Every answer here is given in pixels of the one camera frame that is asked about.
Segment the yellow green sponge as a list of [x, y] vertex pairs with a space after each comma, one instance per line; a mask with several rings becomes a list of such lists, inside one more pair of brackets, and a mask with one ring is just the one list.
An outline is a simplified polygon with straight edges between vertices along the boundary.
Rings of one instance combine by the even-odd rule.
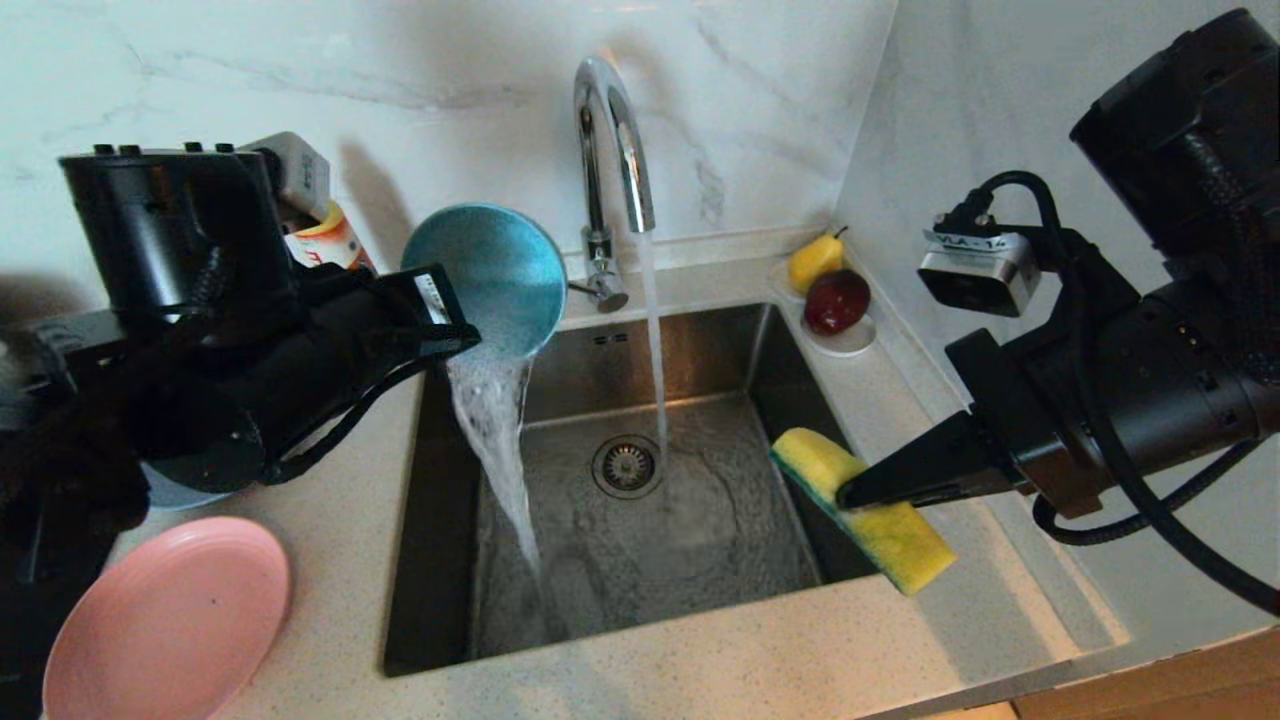
[[947, 541], [908, 502], [840, 509], [838, 491], [869, 466], [832, 439], [792, 428], [773, 442], [771, 457], [900, 594], [919, 593], [957, 562]]

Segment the teal bowl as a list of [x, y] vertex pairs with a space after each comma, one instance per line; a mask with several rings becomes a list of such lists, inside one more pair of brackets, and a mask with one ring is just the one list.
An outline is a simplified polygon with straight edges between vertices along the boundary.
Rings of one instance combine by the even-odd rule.
[[410, 236], [402, 270], [440, 265], [480, 342], [472, 364], [522, 361], [556, 333], [568, 295], [561, 251], [520, 211], [463, 202], [431, 214]]

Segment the orange dish soap bottle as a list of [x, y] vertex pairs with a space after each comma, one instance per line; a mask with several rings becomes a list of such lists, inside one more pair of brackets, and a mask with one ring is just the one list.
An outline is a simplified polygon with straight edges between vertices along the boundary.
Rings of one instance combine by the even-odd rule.
[[330, 199], [326, 209], [325, 219], [317, 225], [285, 237], [292, 258], [306, 268], [333, 264], [347, 270], [364, 268], [378, 273], [343, 208]]

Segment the chrome gooseneck faucet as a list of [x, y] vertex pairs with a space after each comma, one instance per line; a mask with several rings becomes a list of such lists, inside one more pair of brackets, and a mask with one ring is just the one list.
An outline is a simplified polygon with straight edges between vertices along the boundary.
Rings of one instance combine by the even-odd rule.
[[602, 55], [584, 58], [573, 77], [573, 118], [579, 137], [586, 222], [580, 231], [586, 279], [570, 288], [585, 293], [598, 313], [623, 309], [628, 293], [605, 218], [604, 146], [611, 141], [628, 228], [635, 234], [657, 227], [650, 173], [643, 137], [625, 82]]

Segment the stainless steel sink basin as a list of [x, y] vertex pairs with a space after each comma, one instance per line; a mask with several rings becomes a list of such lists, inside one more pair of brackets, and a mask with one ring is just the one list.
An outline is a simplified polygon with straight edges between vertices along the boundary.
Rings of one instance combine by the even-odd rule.
[[771, 461], [782, 432], [845, 436], [773, 304], [660, 319], [669, 461], [650, 495], [590, 474], [622, 434], [657, 443], [644, 322], [564, 331], [536, 356], [521, 432], [550, 607], [539, 603], [443, 370], [422, 380], [383, 644], [387, 676], [876, 575]]

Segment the poured water splash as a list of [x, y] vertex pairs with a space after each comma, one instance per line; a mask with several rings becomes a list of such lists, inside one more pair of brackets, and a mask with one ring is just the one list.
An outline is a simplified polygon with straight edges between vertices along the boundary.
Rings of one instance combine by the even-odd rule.
[[471, 450], [480, 460], [497, 506], [515, 532], [520, 556], [544, 610], [550, 596], [532, 523], [521, 432], [532, 355], [472, 348], [445, 363], [452, 404]]

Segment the small white dish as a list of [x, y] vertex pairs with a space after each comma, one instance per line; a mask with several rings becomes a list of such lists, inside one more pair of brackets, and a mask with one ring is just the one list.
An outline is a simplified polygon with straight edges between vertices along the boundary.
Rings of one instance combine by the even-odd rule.
[[788, 261], [786, 259], [780, 259], [772, 265], [767, 279], [774, 295], [796, 311], [797, 323], [808, 343], [820, 354], [831, 357], [855, 357], [876, 342], [877, 324], [870, 313], [837, 334], [817, 334], [804, 320], [803, 309], [805, 299], [790, 284]]

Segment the dark red apple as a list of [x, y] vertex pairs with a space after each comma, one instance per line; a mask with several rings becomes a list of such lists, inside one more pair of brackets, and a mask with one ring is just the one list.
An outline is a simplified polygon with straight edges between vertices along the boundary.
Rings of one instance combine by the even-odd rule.
[[870, 286], [852, 269], [817, 277], [810, 284], [803, 320], [818, 336], [836, 336], [859, 323], [870, 306]]

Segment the round metal drain strainer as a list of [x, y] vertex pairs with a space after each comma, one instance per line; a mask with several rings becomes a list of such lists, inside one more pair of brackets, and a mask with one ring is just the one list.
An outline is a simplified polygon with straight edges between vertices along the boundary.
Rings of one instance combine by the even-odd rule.
[[590, 462], [596, 487], [620, 500], [637, 500], [654, 492], [662, 482], [662, 451], [640, 434], [605, 439]]

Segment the blue grey plate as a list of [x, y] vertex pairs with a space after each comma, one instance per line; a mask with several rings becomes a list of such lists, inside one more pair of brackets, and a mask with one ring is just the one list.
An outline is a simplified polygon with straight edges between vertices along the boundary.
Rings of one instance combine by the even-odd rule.
[[212, 493], [189, 488], [170, 480], [147, 462], [141, 462], [140, 469], [148, 483], [150, 507], [160, 511], [186, 511], [209, 506], [225, 498], [238, 495], [238, 491], [225, 493]]

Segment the yellow pear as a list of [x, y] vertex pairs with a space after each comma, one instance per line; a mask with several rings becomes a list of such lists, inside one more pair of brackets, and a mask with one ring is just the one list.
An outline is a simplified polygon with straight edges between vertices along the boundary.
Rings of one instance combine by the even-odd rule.
[[842, 234], [846, 231], [845, 225], [824, 233], [790, 256], [787, 281], [796, 295], [805, 296], [818, 278], [845, 268]]

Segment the pink plate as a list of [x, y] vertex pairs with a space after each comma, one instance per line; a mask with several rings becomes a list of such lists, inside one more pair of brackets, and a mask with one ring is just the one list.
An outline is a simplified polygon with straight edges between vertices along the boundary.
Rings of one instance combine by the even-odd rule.
[[282, 542], [243, 518], [145, 541], [81, 597], [52, 644], [47, 720], [216, 720], [248, 685], [291, 606]]

